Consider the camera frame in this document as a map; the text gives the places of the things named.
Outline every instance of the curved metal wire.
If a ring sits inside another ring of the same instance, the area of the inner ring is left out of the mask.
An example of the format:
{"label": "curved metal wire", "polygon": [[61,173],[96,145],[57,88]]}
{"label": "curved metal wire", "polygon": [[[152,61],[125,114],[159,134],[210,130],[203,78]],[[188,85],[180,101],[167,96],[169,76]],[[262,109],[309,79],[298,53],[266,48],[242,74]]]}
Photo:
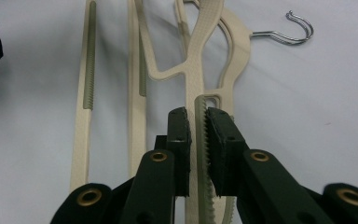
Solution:
{"label": "curved metal wire", "polygon": [[301,45],[313,37],[313,27],[307,20],[293,14],[292,10],[286,13],[286,19],[300,25],[304,29],[306,37],[301,39],[292,38],[276,31],[253,32],[250,37],[269,37],[284,45]]}

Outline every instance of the brass ring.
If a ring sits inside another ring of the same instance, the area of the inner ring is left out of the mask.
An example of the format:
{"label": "brass ring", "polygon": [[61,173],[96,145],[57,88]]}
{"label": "brass ring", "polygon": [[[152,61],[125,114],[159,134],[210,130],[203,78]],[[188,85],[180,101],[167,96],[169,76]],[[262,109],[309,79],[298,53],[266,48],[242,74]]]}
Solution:
{"label": "brass ring", "polygon": [[251,154],[251,157],[255,161],[268,161],[269,160],[269,155],[267,155],[264,152],[253,152]]}
{"label": "brass ring", "polygon": [[353,189],[338,189],[337,195],[342,201],[358,206],[358,192]]}
{"label": "brass ring", "polygon": [[152,155],[150,155],[150,158],[152,161],[165,161],[167,160],[168,156],[165,153],[162,152],[155,152]]}
{"label": "brass ring", "polygon": [[[85,196],[88,194],[93,194],[93,197],[91,199],[85,199]],[[99,189],[86,189],[77,196],[77,203],[80,206],[90,206],[100,201],[102,196],[103,194]]]}

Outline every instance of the white background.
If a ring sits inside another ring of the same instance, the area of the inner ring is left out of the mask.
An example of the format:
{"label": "white background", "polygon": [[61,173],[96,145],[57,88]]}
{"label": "white background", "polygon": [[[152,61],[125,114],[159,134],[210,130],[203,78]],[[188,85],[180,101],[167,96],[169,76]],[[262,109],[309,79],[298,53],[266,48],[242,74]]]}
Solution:
{"label": "white background", "polygon": [[[159,67],[180,63],[172,1],[145,4]],[[285,19],[289,9],[315,28],[299,47],[252,40],[234,90],[235,121],[250,148],[272,152],[317,192],[335,182],[358,187],[358,1],[227,0],[226,7],[254,31],[303,36]],[[78,0],[0,0],[0,223],[49,223],[69,193],[84,8]],[[127,1],[98,0],[97,17],[89,180],[115,188],[128,173]],[[226,52],[216,31],[204,51],[206,88],[217,85]],[[150,149],[185,91],[182,77],[147,84]]]}

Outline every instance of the metal hook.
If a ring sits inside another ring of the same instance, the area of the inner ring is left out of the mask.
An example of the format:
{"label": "metal hook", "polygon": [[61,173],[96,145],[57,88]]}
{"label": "metal hook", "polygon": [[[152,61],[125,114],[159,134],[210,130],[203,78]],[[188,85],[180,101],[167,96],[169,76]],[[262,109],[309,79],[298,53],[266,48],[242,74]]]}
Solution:
{"label": "metal hook", "polygon": [[313,37],[313,27],[307,20],[293,14],[292,10],[290,10],[288,13],[286,13],[286,18],[287,18],[287,20],[293,21],[293,22],[297,23],[298,25],[300,25],[304,29],[306,37],[302,38],[302,39],[292,38],[287,35],[278,33],[276,31],[253,32],[250,35],[250,37],[251,38],[253,38],[253,37],[270,37],[273,40],[275,40],[281,44],[284,44],[284,45],[301,45]]}

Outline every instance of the clamp jaw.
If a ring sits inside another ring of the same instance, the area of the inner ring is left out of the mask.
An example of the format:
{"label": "clamp jaw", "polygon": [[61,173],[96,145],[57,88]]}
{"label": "clamp jaw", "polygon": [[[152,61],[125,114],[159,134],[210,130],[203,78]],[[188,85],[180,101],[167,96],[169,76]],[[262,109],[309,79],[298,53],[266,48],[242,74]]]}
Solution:
{"label": "clamp jaw", "polygon": [[[358,188],[330,184],[322,195],[299,185],[267,151],[250,149],[228,113],[207,110],[209,176],[218,196],[236,196],[243,223],[358,223]],[[173,223],[174,201],[189,193],[190,130],[186,110],[170,112],[136,176],[111,190],[74,190],[51,223]]]}

